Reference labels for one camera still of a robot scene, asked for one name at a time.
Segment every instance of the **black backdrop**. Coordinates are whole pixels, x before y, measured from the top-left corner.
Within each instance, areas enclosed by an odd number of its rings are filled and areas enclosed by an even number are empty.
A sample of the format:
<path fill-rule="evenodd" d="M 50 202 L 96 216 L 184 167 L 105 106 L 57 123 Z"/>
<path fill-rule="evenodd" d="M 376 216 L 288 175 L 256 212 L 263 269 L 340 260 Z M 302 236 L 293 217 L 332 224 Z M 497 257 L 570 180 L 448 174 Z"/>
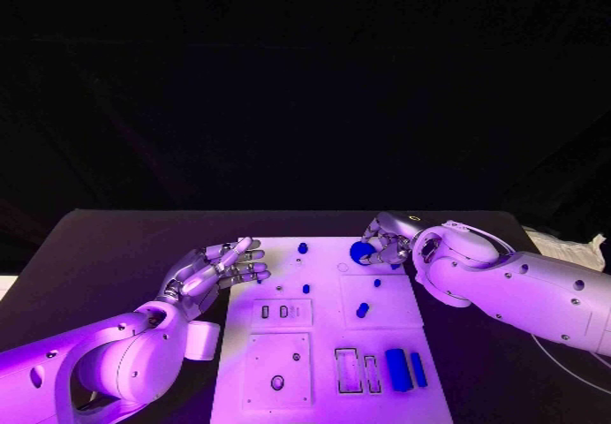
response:
<path fill-rule="evenodd" d="M 608 227 L 603 2 L 0 7 L 0 270 L 74 208 Z"/>

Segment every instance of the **blue rectangular block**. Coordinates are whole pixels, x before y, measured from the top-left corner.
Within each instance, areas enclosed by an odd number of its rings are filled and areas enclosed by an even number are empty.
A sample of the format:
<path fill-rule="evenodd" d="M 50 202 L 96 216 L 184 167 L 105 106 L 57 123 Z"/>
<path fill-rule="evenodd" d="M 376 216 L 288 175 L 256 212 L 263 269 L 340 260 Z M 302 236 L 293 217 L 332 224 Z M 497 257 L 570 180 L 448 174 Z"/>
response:
<path fill-rule="evenodd" d="M 413 374 L 416 375 L 416 383 L 419 387 L 426 387 L 426 377 L 423 376 L 423 368 L 420 362 L 420 356 L 413 352 L 409 354 L 410 357 L 410 365 L 413 367 Z"/>
<path fill-rule="evenodd" d="M 407 360 L 402 349 L 389 349 L 386 351 L 387 371 L 390 372 L 391 389 L 394 391 L 407 391 L 413 389 L 410 382 Z"/>

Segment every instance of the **table surface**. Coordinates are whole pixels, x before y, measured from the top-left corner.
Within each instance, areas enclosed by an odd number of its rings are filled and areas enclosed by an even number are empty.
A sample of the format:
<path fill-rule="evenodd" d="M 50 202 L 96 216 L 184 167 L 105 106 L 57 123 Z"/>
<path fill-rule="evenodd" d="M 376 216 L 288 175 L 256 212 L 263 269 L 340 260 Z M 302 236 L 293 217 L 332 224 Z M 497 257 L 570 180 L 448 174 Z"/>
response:
<path fill-rule="evenodd" d="M 512 216 L 409 211 L 430 223 L 463 222 L 537 252 Z M 358 236 L 376 212 L 74 210 L 60 220 L 0 302 L 0 352 L 132 311 L 154 299 L 168 267 L 195 246 L 243 237 Z M 413 268 L 406 265 L 409 276 Z M 608 422 L 611 397 L 551 363 L 530 335 L 475 306 L 445 306 L 413 284 L 423 329 L 455 423 Z M 229 291 L 200 320 L 223 325 Z M 543 342 L 560 362 L 611 388 L 589 353 Z M 158 401 L 123 422 L 201 423 L 210 418 L 214 360 L 184 361 Z"/>

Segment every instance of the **blue knob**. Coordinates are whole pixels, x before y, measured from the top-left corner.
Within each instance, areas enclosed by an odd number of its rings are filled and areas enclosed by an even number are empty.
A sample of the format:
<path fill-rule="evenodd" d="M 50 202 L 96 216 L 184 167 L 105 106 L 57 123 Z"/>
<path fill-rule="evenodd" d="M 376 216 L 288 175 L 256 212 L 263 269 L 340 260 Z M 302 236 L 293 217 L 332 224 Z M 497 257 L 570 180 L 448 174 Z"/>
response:
<path fill-rule="evenodd" d="M 364 318 L 367 310 L 368 310 L 368 305 L 365 303 L 361 303 L 360 307 L 355 309 L 355 316 L 358 318 Z"/>

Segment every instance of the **robotic hand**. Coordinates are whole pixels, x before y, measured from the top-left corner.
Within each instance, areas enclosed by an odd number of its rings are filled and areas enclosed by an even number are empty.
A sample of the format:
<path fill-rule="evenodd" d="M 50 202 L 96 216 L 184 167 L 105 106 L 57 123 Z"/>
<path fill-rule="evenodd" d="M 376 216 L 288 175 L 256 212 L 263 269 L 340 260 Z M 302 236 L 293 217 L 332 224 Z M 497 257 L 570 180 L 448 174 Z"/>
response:
<path fill-rule="evenodd" d="M 378 238 L 380 250 L 367 244 Z M 471 302 L 494 319 L 537 337 L 611 355 L 611 276 L 566 261 L 515 252 L 476 228 L 378 213 L 365 228 L 358 263 L 402 263 L 446 305 Z"/>
<path fill-rule="evenodd" d="M 79 329 L 0 353 L 0 422 L 116 423 L 168 390 L 181 360 L 213 358 L 218 326 L 193 321 L 218 291 L 269 277 L 260 243 L 191 250 L 165 275 L 154 301 Z M 70 376 L 92 391 L 72 406 Z"/>

